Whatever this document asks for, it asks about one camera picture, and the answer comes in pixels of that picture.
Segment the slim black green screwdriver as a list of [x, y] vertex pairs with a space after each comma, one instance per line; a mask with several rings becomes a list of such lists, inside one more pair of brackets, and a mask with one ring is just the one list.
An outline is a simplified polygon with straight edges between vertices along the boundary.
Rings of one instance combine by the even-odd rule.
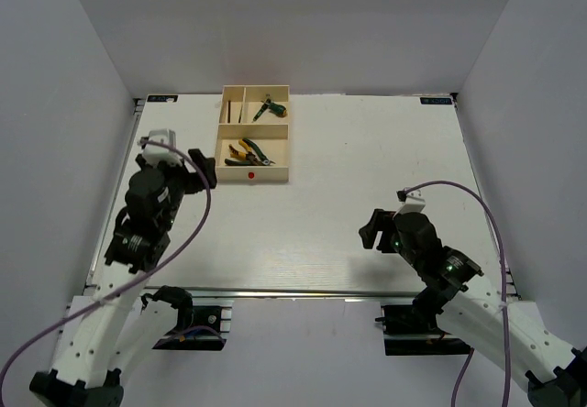
[[259, 118], [262, 116], [262, 114], [269, 109], [269, 106], [271, 104], [271, 100], [270, 99], [266, 99], [263, 104], [261, 105], [260, 109], [258, 110], [258, 112], [255, 114], [255, 116], [252, 118], [252, 122], [255, 123], [259, 120]]

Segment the stubby green orange screwdriver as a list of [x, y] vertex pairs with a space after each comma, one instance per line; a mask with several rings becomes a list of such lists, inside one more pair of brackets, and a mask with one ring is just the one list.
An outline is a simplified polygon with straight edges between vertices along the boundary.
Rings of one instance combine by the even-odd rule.
[[267, 98], [265, 101], [267, 109], [278, 117], [287, 116], [287, 108], [284, 104], [278, 104], [273, 102], [271, 98]]

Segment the small yellow-black pliers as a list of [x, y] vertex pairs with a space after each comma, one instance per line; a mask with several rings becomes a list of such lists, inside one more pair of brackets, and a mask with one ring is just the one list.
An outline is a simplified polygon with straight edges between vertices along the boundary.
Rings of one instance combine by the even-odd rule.
[[248, 153], [246, 151], [240, 151], [234, 148], [232, 145], [228, 146], [229, 154], [231, 158], [238, 159], [238, 160], [245, 160], [248, 157]]

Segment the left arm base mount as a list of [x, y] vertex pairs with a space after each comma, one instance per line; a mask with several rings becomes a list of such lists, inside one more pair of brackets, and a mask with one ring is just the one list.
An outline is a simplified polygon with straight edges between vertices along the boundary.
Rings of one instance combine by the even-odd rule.
[[224, 307], [197, 305], [190, 292], [172, 286], [163, 286], [154, 293], [141, 297], [142, 311], [151, 302], [165, 302], [176, 312], [177, 323], [155, 346], [155, 350], [221, 351], [226, 343], [223, 337], [228, 330], [222, 327]]

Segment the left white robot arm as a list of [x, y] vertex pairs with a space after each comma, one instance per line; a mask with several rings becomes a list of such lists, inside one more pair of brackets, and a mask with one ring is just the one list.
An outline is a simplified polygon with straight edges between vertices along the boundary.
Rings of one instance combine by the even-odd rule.
[[124, 324], [147, 280], [163, 265], [170, 232], [183, 197], [210, 193], [216, 162], [199, 149], [178, 154], [148, 144], [128, 183], [116, 216], [105, 265], [93, 301], [72, 315], [80, 323], [51, 369], [37, 372], [30, 391], [46, 406], [118, 406], [123, 380], [147, 351], [171, 331], [194, 321], [190, 293], [164, 285], [142, 298], [143, 311], [129, 331]]

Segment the green handled cutters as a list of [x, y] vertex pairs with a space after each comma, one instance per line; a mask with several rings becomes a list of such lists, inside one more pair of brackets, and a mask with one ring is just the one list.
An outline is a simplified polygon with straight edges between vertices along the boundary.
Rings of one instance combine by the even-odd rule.
[[229, 167], [252, 167], [252, 166], [261, 166], [261, 167], [270, 167], [274, 165], [275, 162], [271, 160], [269, 157], [265, 155], [265, 153], [261, 150], [261, 148], [251, 139], [249, 138], [242, 138], [244, 139], [253, 149], [254, 153], [256, 154], [256, 159], [253, 162], [238, 162], [234, 159], [231, 159], [230, 156], [224, 159], [224, 163]]

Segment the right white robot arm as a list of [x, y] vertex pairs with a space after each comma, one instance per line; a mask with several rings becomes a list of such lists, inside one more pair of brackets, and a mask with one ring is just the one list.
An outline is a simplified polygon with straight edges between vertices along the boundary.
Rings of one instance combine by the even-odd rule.
[[376, 209], [359, 235], [364, 248], [399, 255], [425, 284], [412, 302], [421, 330], [469, 345], [534, 406], [585, 405], [586, 352], [509, 303], [477, 263], [441, 242], [425, 214]]

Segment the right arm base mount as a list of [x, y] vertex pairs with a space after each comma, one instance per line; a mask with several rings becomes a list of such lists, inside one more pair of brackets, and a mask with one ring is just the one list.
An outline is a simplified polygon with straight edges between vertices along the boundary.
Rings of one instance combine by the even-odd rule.
[[424, 289], [416, 295], [379, 293], [381, 314], [374, 323], [382, 329], [386, 356], [467, 355], [471, 347], [437, 325], [447, 299]]

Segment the large yellow-black needle-nose pliers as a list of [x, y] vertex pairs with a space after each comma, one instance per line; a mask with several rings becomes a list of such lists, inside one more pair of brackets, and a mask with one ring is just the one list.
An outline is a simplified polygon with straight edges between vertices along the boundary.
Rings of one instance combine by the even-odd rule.
[[244, 139], [241, 139], [238, 142], [238, 145], [240, 146], [240, 148], [236, 148], [233, 145], [232, 146], [237, 150], [246, 151], [248, 153], [248, 157], [245, 160], [234, 159], [234, 158], [230, 157], [231, 159], [236, 160], [238, 162], [253, 162], [257, 158], [252, 147]]

